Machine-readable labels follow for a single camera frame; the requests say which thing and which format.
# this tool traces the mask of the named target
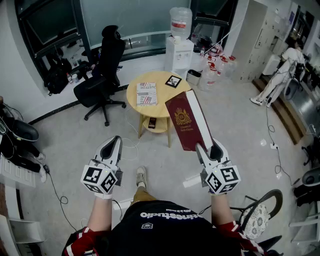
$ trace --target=white sneaker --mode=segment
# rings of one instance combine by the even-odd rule
[[[144,186],[147,187],[147,170],[144,166],[140,166],[136,169],[136,185],[138,187],[139,183],[144,183]]]
[[[45,154],[42,154],[42,153],[39,153],[39,156],[38,157],[33,157],[33,158],[35,158],[35,159],[37,159],[37,160],[44,160],[44,159],[46,159],[46,155]]]
[[[41,175],[41,182],[42,182],[42,183],[45,183],[46,180],[47,180],[47,173],[46,173],[44,167],[43,167],[41,164],[40,164],[40,166],[41,166],[41,168],[40,168],[39,173],[40,173],[40,175]]]
[[[257,100],[257,98],[256,97],[252,97],[252,98],[250,98],[250,101],[251,102],[253,102],[254,104],[257,104],[257,105],[259,105],[259,106],[261,106],[262,105],[262,101],[260,101],[260,100]]]

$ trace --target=power strip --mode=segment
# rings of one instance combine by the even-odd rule
[[[270,148],[271,148],[272,150],[278,150],[278,149],[279,149],[279,146],[278,146],[278,144],[270,143]]]

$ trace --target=black bag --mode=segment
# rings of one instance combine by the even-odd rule
[[[297,63],[293,77],[296,78],[298,81],[300,81],[300,75],[302,74],[304,69],[305,69],[305,64]]]
[[[50,68],[44,80],[44,86],[48,88],[50,96],[61,93],[68,83],[67,74],[59,66]]]

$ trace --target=book cover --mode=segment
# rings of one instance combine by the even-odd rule
[[[196,151],[197,143],[200,143],[200,145],[205,149],[205,142],[189,104],[186,92],[181,92],[175,97],[169,99],[165,105],[168,109],[183,150]]]
[[[155,82],[141,82],[136,85],[136,105],[157,105],[157,89]]]

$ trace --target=person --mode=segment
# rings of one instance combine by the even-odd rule
[[[212,224],[194,211],[147,192],[147,171],[136,170],[137,191],[112,229],[112,199],[95,198],[86,227],[73,233],[62,256],[264,255],[235,221],[225,194],[211,194]]]
[[[281,56],[284,64],[277,70],[275,75],[270,79],[264,90],[256,97],[250,100],[261,106],[263,102],[267,102],[266,106],[269,108],[282,90],[285,88],[288,80],[295,74],[297,63],[304,64],[305,58],[302,53],[304,44],[301,39],[297,39],[294,43],[294,48],[288,48]]]
[[[13,124],[14,118],[8,117],[4,112],[4,98],[0,96],[0,121],[3,121],[6,125]],[[23,167],[32,172],[39,173],[41,182],[44,183],[47,180],[47,173],[42,164],[35,163],[20,156],[20,152],[25,150],[33,155],[33,158],[37,161],[44,160],[46,156],[40,153],[39,150],[32,145],[30,142],[25,140],[17,140],[11,131],[7,131],[6,134],[2,136],[0,143],[0,153],[4,158],[8,159],[16,166]]]

